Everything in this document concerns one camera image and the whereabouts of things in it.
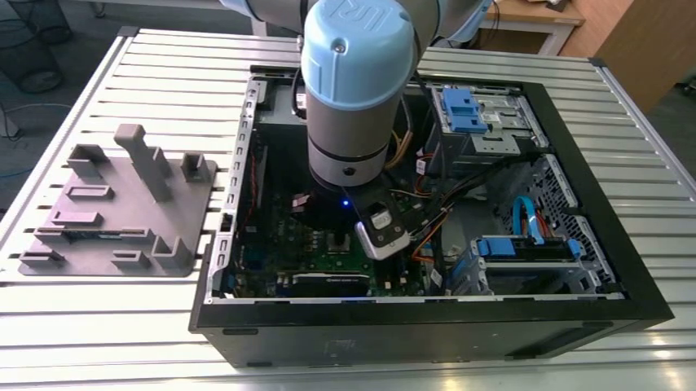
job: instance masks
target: robot logo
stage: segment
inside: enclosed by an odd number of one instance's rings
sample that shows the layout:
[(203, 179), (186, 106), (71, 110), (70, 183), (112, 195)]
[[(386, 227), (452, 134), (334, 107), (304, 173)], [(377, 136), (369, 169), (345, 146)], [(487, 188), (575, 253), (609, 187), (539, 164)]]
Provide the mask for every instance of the robot logo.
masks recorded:
[(364, 29), (377, 31), (384, 24), (388, 11), (365, 0), (345, 0), (337, 8), (341, 19), (356, 24), (364, 24)]

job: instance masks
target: table surface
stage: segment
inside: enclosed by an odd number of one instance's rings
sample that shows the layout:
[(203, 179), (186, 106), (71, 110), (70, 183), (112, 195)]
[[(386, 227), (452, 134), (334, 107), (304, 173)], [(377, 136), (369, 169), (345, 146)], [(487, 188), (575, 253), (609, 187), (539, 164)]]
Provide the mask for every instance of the table surface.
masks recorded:
[[(572, 3), (565, 6), (564, 12), (547, 8), (547, 2), (528, 2), (527, 0), (499, 0), (500, 20), (509, 22), (537, 22), (552, 24), (585, 23), (585, 18)], [(493, 20), (495, 7), (489, 8), (487, 19)]]
[[(234, 369), (187, 331), (199, 267), (178, 279), (26, 277), (18, 254), (48, 217), (75, 143), (126, 153), (121, 123), (137, 122), (167, 156), (231, 151), (251, 64), (297, 66), (296, 41), (141, 30), (118, 37), (20, 195), (0, 222), (0, 386), (102, 389), (674, 389), (696, 384), (694, 180), (632, 108), (612, 76), (584, 59), (429, 50), (430, 75), (544, 83), (676, 319), (557, 358), (448, 365)], [(227, 187), (227, 174), (215, 176)], [(215, 191), (210, 207), (221, 205)], [(218, 222), (207, 216), (205, 229)], [(202, 236), (198, 249), (210, 241)]]

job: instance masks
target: green circuit board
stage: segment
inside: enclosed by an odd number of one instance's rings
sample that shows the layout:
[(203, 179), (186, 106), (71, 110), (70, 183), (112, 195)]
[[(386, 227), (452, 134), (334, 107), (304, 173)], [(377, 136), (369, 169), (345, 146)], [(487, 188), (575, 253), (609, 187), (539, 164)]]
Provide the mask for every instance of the green circuit board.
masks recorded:
[(263, 225), (250, 227), (254, 239), (242, 247), (242, 270), (233, 276), (233, 285), (243, 297), (282, 297), (281, 287), (287, 286), (291, 276), (308, 273), (365, 275), (373, 297), (422, 294), (422, 278), (416, 275), (420, 273), (414, 265), (373, 261), (353, 231), (337, 244), (334, 233), (314, 230), (290, 216), (286, 202), (274, 196)]

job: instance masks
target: metal table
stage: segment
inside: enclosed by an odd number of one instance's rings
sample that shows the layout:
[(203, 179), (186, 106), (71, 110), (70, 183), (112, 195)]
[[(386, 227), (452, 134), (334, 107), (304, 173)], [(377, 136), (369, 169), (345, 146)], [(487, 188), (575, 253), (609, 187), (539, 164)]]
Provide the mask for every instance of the metal table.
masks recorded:
[[(170, 156), (231, 164), (251, 64), (297, 66), (296, 41), (141, 30), (116, 38), (0, 223), (0, 385), (99, 389), (694, 389), (696, 186), (612, 75), (585, 59), (430, 50), (424, 74), (541, 82), (576, 136), (676, 319), (544, 361), (237, 370), (187, 331), (198, 268), (181, 279), (19, 274), (19, 253), (71, 170), (75, 143), (125, 155), (138, 122)], [(217, 187), (226, 186), (226, 174)], [(217, 191), (210, 207), (221, 205)], [(211, 214), (205, 229), (213, 229)], [(203, 235), (199, 254), (210, 236)]]

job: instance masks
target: blue cable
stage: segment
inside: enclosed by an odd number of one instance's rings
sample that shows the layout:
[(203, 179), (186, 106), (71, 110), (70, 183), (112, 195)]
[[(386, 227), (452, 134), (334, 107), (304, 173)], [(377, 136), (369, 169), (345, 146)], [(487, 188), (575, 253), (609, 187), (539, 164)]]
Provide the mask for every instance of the blue cable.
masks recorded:
[(529, 234), (535, 238), (536, 244), (544, 244), (544, 236), (541, 236), (540, 222), (536, 218), (535, 202), (532, 202), (532, 199), (527, 195), (519, 196), (515, 199), (515, 205), (512, 206), (512, 234), (523, 234), (523, 222), (520, 221), (520, 209), (523, 208), (523, 205), (527, 211)]
[(23, 175), (26, 173), (31, 173), (32, 171), (34, 171), (34, 167), (31, 167), (30, 169), (26, 169), (24, 171), (20, 171), (19, 173), (0, 175), (0, 179), (12, 178), (12, 177)]

